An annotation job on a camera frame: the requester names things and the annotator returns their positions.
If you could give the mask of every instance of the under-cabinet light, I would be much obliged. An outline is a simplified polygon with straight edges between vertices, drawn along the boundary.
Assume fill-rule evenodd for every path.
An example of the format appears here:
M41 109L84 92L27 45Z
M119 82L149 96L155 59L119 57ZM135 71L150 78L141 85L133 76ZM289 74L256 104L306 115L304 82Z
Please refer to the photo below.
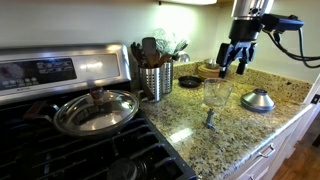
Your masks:
M217 3L217 0L159 0L159 1L182 3L182 4L193 4L193 5L208 5L208 4Z

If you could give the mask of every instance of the control panel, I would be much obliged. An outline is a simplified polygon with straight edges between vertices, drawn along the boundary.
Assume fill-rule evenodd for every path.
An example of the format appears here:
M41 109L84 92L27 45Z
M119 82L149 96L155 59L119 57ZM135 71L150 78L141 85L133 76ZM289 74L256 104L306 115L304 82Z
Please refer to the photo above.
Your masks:
M0 63L0 90L76 79L71 58L46 58Z

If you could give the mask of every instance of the kitchen utensil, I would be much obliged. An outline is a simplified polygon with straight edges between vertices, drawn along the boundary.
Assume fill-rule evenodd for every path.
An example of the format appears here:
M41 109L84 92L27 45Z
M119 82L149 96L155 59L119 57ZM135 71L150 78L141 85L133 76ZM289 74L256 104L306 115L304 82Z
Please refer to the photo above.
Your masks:
M145 37L142 39L142 47L144 50L144 54L148 63L149 68L154 68L157 62L159 61L159 57L157 55L157 44L156 39L154 37Z
M189 62L190 56L186 52L180 51L177 55L173 56L173 60L178 62Z
M204 81L204 104L212 108L225 106L232 89L233 84L226 79L206 79Z
M183 51L187 46L188 46L188 43L185 42L185 43L181 46L180 51Z
M162 97L162 71L161 68L139 68L139 78L142 88L148 86L154 99L149 102L158 102Z
M151 92L149 86L146 83L141 83L142 84L142 89L143 92L146 94L148 101L153 101L155 96L154 94Z
M255 89L241 97L241 105L249 111L266 113L274 109L275 104L263 89Z
M177 44L177 46L176 46L176 48L175 48L175 50L174 50L173 53L176 54L176 53L178 53L179 51L182 51L182 48L186 48L186 47L187 47L186 44L187 44L187 40L185 40L185 39L181 40L181 41Z
M165 54L165 55L161 56L159 63L158 63L158 67L161 67L165 62L169 61L171 57L172 56L169 54Z
M139 101L126 91L95 88L63 105L53 124L62 133L96 137L118 132L138 111Z
M157 50L161 52L161 54L167 53L168 42L164 39L156 39Z
M131 53L133 55L133 57L136 59L136 61L138 62L138 65L140 67L143 66L143 60L142 60L142 55L141 53L139 52L137 46L136 46L136 43L133 42L131 45L130 45L130 49L131 49Z
M135 42L133 42L130 45L130 48L131 48L132 55L134 56L134 58L138 62L139 67L144 67L145 66L145 63L144 63L145 57L144 57L144 52L142 50L141 45L139 43L136 44Z
M196 88L201 84L201 79L194 76L182 76L179 79L179 85L185 88Z

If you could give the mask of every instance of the black bowl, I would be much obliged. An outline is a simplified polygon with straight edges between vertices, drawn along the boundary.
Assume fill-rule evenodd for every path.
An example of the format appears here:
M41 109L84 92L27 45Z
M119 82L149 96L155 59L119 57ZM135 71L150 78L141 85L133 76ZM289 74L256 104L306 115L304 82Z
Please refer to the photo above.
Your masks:
M185 88L196 88L199 87L202 80L194 76L182 76L179 78L179 84Z

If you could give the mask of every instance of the spatula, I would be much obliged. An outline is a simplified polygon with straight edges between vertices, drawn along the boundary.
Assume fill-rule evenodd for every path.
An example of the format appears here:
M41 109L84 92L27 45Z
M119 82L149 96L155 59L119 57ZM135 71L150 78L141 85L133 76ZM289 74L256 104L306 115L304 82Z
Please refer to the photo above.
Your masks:
M154 68L159 59L157 59L157 43L154 37L145 37L142 39L142 47L147 59L149 68Z

